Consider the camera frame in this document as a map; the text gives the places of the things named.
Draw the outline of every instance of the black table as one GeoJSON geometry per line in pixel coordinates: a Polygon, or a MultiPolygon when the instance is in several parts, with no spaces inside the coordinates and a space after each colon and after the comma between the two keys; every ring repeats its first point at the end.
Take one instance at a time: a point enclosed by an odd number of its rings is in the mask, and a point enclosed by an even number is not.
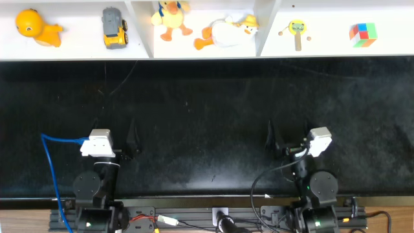
{"type": "MultiPolygon", "coordinates": [[[[97,124],[119,144],[133,118],[144,150],[121,162],[117,198],[248,194],[281,164],[264,151],[269,119],[286,140],[307,120],[329,128],[317,160],[340,195],[414,194],[411,57],[139,61],[125,80],[134,64],[0,63],[0,198],[54,197],[40,133],[87,137],[97,124]]],[[[61,196],[73,197],[93,160],[48,145],[61,196]]],[[[257,193],[297,195],[280,172],[257,193]]]]}

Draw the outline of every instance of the toy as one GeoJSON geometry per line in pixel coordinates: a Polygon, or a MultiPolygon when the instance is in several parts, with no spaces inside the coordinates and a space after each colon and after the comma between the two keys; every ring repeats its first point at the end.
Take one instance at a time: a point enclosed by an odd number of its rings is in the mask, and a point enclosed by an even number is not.
{"type": "Polygon", "coordinates": [[[160,1],[158,2],[159,10],[151,18],[153,25],[158,26],[163,24],[167,27],[167,32],[161,35],[164,41],[171,41],[173,30],[180,28],[184,36],[193,33],[192,29],[184,26],[184,11],[189,11],[188,3],[180,3],[179,1],[160,1]]]}
{"type": "Polygon", "coordinates": [[[121,11],[109,7],[103,10],[103,41],[107,49],[122,49],[128,44],[127,21],[122,19],[121,11]]]}
{"type": "Polygon", "coordinates": [[[59,25],[48,25],[41,18],[37,10],[28,9],[20,12],[16,17],[16,27],[20,34],[34,40],[43,46],[59,47],[61,41],[59,32],[63,29],[59,25]]]}
{"type": "Polygon", "coordinates": [[[234,23],[231,17],[225,20],[219,19],[214,21],[211,27],[202,30],[204,39],[195,39],[194,47],[201,50],[207,45],[216,45],[218,47],[231,47],[250,41],[256,34],[257,28],[256,17],[248,15],[241,23],[234,23]]]}
{"type": "Polygon", "coordinates": [[[349,31],[354,48],[369,47],[378,38],[374,23],[359,23],[349,31]]]}
{"type": "MultiPolygon", "coordinates": [[[[295,36],[295,50],[301,51],[302,50],[302,41],[301,41],[301,35],[303,35],[306,32],[306,24],[302,20],[292,20],[287,27],[285,27],[282,31],[280,31],[278,34],[279,36],[283,35],[283,31],[289,28],[289,32],[295,36]]],[[[312,38],[308,36],[306,38],[307,41],[310,41],[312,38]]]]}

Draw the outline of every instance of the wooden floor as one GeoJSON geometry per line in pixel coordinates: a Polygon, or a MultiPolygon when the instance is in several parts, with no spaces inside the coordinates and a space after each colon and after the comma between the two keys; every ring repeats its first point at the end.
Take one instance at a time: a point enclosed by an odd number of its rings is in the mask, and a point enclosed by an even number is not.
{"type": "MultiPolygon", "coordinates": [[[[394,233],[414,233],[414,206],[410,207],[367,207],[367,213],[385,210],[392,217],[394,233]]],[[[0,233],[44,233],[48,232],[49,210],[0,210],[0,233]]],[[[367,233],[387,233],[387,217],[380,215],[368,220],[367,233]]],[[[204,233],[203,231],[188,231],[188,233],[204,233]]]]}

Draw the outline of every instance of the yellow toy truck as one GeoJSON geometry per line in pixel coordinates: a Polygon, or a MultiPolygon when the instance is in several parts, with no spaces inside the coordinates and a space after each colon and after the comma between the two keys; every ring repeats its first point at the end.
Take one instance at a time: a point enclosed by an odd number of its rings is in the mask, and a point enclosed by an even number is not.
{"type": "Polygon", "coordinates": [[[122,49],[128,44],[127,21],[122,19],[121,11],[109,7],[103,10],[103,40],[107,49],[122,49]]]}

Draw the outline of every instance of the colorful cube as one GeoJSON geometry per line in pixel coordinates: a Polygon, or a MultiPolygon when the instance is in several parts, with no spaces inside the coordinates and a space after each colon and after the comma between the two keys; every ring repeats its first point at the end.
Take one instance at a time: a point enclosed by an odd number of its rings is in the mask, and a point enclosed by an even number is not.
{"type": "Polygon", "coordinates": [[[376,28],[374,23],[359,23],[352,27],[349,32],[354,48],[369,47],[378,36],[376,35],[376,28]]]}

